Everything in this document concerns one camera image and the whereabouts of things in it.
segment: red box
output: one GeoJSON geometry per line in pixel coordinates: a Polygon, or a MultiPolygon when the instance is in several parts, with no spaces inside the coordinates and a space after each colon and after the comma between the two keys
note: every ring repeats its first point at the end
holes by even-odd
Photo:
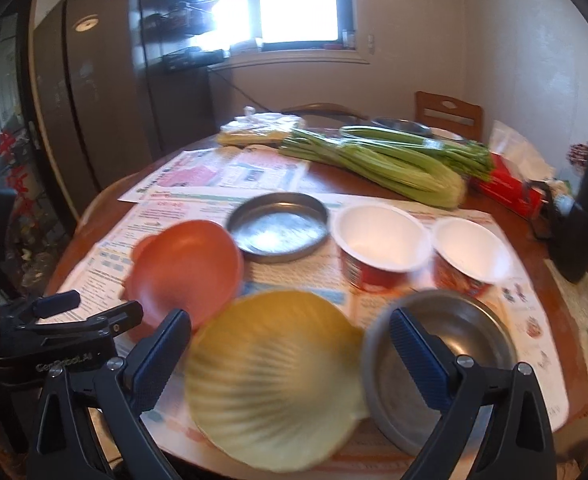
{"type": "Polygon", "coordinates": [[[523,182],[509,173],[500,155],[492,153],[491,156],[496,166],[491,172],[491,181],[483,182],[473,178],[474,188],[524,218],[538,214],[544,198],[542,193],[537,189],[529,190],[531,205],[527,204],[523,199],[523,182]]]}

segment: yellow plate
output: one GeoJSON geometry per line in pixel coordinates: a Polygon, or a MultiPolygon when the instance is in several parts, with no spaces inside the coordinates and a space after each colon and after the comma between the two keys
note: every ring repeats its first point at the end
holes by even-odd
{"type": "Polygon", "coordinates": [[[191,343],[191,416],[216,447],[247,465],[310,468],[367,416],[362,338],[333,304],[309,292],[238,300],[191,343]]]}

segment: window sill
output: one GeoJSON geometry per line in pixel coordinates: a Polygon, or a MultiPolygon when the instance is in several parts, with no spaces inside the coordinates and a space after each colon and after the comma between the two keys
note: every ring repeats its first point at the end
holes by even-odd
{"type": "Polygon", "coordinates": [[[238,54],[237,56],[229,57],[222,63],[210,66],[209,69],[217,72],[218,70],[229,70],[245,66],[309,62],[369,64],[357,50],[276,50],[273,52],[238,54]]]}

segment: round table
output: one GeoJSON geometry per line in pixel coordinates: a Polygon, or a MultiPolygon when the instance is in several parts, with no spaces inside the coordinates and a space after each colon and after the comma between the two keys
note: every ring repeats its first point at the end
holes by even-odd
{"type": "MultiPolygon", "coordinates": [[[[208,138],[187,146],[185,150],[200,150],[214,146],[217,144],[212,138],[208,138]]],[[[121,180],[116,186],[100,195],[87,223],[74,235],[59,261],[46,289],[46,294],[54,294],[69,272],[83,259],[93,245],[106,236],[114,225],[132,209],[133,203],[119,202],[119,197],[175,155],[176,153],[168,155],[139,173],[121,180]]],[[[311,164],[309,172],[299,186],[299,191],[406,200],[401,195],[355,174],[318,163],[311,164]]],[[[581,414],[588,412],[587,369],[578,342],[577,327],[549,269],[544,264],[544,259],[547,258],[545,245],[534,240],[525,219],[473,189],[469,190],[462,208],[476,209],[491,214],[523,262],[552,328],[570,403],[568,421],[578,418],[581,414]]]]}

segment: electrical cord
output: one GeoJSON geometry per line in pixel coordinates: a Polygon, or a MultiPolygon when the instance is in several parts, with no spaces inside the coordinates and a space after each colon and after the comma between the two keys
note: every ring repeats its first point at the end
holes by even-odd
{"type": "Polygon", "coordinates": [[[224,77],[223,75],[219,74],[218,71],[216,71],[216,70],[209,70],[209,73],[214,74],[214,75],[217,75],[219,78],[221,78],[223,81],[225,81],[229,86],[231,86],[234,90],[236,90],[238,93],[240,93],[241,95],[243,95],[246,99],[249,99],[252,104],[258,106],[258,108],[261,108],[262,110],[265,110],[266,112],[273,113],[272,110],[270,110],[266,106],[260,104],[260,102],[258,102],[256,99],[253,99],[251,96],[249,96],[243,90],[241,90],[240,88],[238,88],[238,86],[236,86],[234,83],[232,83],[227,77],[224,77]]]}

